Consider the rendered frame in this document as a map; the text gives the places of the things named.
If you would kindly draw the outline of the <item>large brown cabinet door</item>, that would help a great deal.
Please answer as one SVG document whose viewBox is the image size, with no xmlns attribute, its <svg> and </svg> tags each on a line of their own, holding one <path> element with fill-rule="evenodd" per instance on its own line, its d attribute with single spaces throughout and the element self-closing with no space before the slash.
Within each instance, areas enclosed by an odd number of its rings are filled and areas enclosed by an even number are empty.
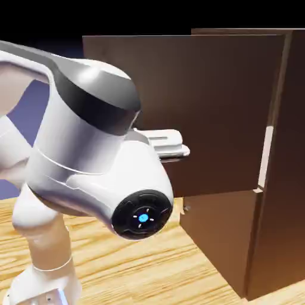
<svg viewBox="0 0 305 305">
<path fill-rule="evenodd" d="M 165 168 L 177 197 L 257 186 L 282 35 L 85 36 L 84 55 L 135 82 L 136 127 L 176 129 L 190 155 Z"/>
</svg>

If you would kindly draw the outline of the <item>small brown cabinet door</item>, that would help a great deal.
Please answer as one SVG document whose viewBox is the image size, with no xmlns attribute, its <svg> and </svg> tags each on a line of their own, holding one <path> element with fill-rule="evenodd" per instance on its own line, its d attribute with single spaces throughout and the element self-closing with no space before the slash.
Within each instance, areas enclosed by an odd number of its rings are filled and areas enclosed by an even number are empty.
<svg viewBox="0 0 305 305">
<path fill-rule="evenodd" d="M 253 223 L 262 195 L 258 188 L 183 199 L 191 209 L 182 212 L 181 227 L 240 297 L 245 297 Z"/>
</svg>

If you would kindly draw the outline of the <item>dark brown wooden cabinet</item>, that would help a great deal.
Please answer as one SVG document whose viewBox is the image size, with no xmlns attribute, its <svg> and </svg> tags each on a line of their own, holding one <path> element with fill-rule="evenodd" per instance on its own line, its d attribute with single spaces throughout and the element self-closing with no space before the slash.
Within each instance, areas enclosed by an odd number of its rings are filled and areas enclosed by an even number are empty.
<svg viewBox="0 0 305 305">
<path fill-rule="evenodd" d="M 248 255 L 245 298 L 253 300 L 305 279 L 305 30 L 197 29 L 190 34 L 203 35 L 284 37 L 259 179 L 249 189 L 263 191 Z"/>
</svg>

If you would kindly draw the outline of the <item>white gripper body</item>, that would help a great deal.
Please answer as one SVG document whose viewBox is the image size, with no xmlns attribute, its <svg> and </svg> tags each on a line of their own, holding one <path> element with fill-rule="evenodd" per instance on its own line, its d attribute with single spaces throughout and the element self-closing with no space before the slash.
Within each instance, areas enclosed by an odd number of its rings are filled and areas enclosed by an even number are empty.
<svg viewBox="0 0 305 305">
<path fill-rule="evenodd" d="M 182 135 L 175 129 L 139 130 L 136 136 L 144 140 L 157 153 L 159 159 L 181 159 L 190 155 L 190 149 L 183 144 Z"/>
</svg>

